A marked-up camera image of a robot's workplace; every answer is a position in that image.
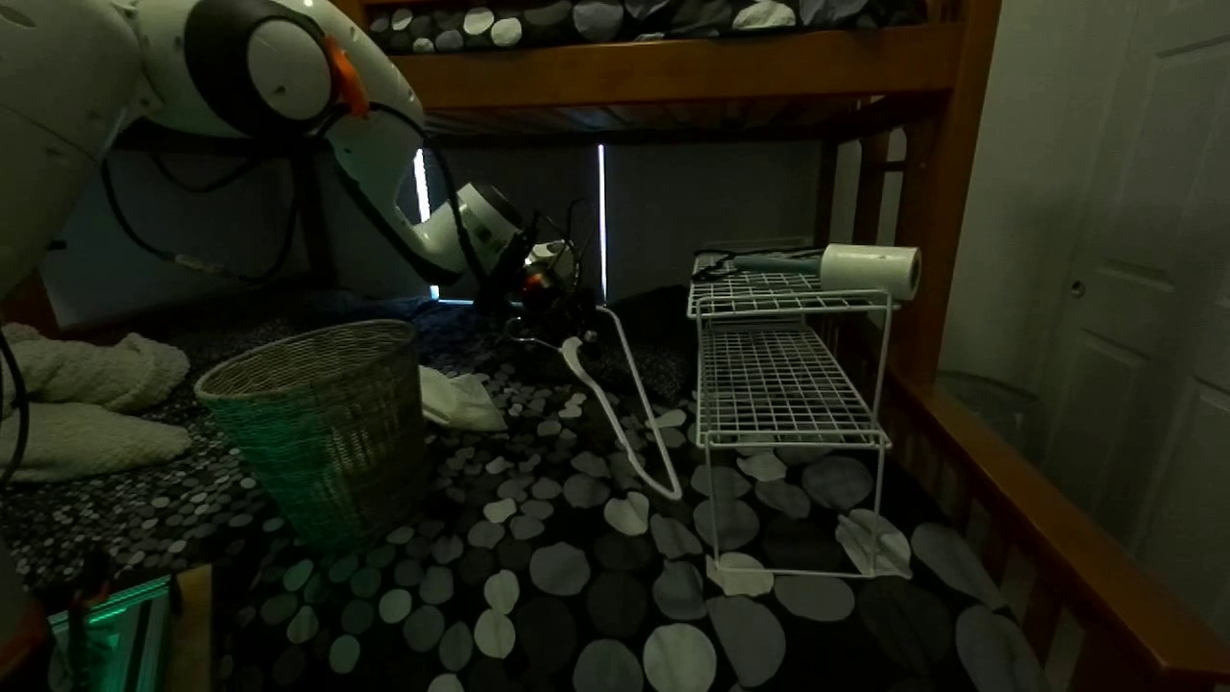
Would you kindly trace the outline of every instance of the wire shelf rack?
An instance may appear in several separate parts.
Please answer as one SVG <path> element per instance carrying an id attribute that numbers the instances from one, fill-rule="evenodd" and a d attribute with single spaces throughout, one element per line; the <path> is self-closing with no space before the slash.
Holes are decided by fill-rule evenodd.
<path id="1" fill-rule="evenodd" d="M 698 447 L 887 451 L 872 409 L 806 318 L 700 328 Z"/>
<path id="2" fill-rule="evenodd" d="M 844 287 L 818 283 L 815 263 L 737 263 L 737 259 L 698 259 L 687 287 L 687 318 L 737 318 L 737 314 L 815 314 L 815 310 L 891 310 L 883 287 Z"/>

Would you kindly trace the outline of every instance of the white cable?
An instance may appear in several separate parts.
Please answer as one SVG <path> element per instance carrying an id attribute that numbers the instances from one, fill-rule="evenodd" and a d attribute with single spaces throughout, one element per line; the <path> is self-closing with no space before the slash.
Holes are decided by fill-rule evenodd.
<path id="1" fill-rule="evenodd" d="M 655 409 L 650 409 L 650 395 L 648 395 L 640 361 L 631 357 L 623 323 L 621 323 L 621 314 L 614 314 L 610 307 L 603 307 L 603 302 L 601 302 L 596 310 L 603 310 L 603 314 L 614 323 L 614 339 L 621 339 L 628 374 L 631 374 L 631 380 L 635 380 L 635 388 L 640 388 L 640 398 L 644 398 L 644 412 L 648 412 L 648 427 L 655 429 L 655 442 L 658 442 L 658 452 L 663 452 L 663 465 L 666 465 L 666 480 L 669 480 L 669 484 L 663 484 L 658 477 L 648 473 L 648 465 L 644 465 L 640 451 L 631 447 L 631 438 L 628 438 L 628 429 L 623 429 L 623 423 L 621 423 L 621 416 L 614 416 L 603 384 L 596 384 L 596 380 L 590 375 L 586 361 L 580 361 L 580 339 L 567 339 L 567 342 L 563 342 L 563 357 L 567 357 L 567 366 L 575 368 L 575 375 L 601 398 L 601 409 L 603 409 L 603 416 L 609 416 L 609 423 L 610 423 L 610 429 L 614 429 L 614 438 L 621 438 L 621 447 L 623 447 L 623 452 L 628 452 L 628 465 L 631 465 L 658 494 L 666 494 L 666 498 L 683 498 L 678 465 L 672 465 L 672 456 L 669 456 L 669 451 L 666 451 L 666 442 L 663 442 L 663 429 L 658 429 L 658 419 L 655 419 Z"/>

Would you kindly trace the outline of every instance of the bunk bed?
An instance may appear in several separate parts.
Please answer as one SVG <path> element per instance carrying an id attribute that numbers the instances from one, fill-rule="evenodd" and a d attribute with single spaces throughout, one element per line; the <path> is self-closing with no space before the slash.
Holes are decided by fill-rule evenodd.
<path id="1" fill-rule="evenodd" d="M 370 28 L 398 0 L 341 0 Z M 1224 688 L 1230 648 L 1088 524 L 1026 456 L 935 391 L 999 0 L 927 0 L 927 24 L 767 40 L 596 43 L 523 54 L 400 54 L 431 132 L 455 143 L 818 133 L 818 218 L 835 145 L 863 143 L 856 234 L 876 238 L 887 168 L 895 241 L 923 247 L 900 314 L 887 429 L 900 465 L 965 528 L 1056 688 Z M 906 163 L 887 163 L 904 127 Z"/>

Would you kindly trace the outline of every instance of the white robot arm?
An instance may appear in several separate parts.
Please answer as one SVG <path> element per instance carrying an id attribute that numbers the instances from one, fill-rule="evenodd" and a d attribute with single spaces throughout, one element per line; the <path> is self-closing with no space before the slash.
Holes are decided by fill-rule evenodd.
<path id="1" fill-rule="evenodd" d="M 0 0 L 0 296 L 44 259 L 116 133 L 156 119 L 211 140 L 327 133 L 339 168 L 429 264 L 491 268 L 517 215 L 473 186 L 422 228 L 400 213 L 422 109 L 327 0 Z"/>

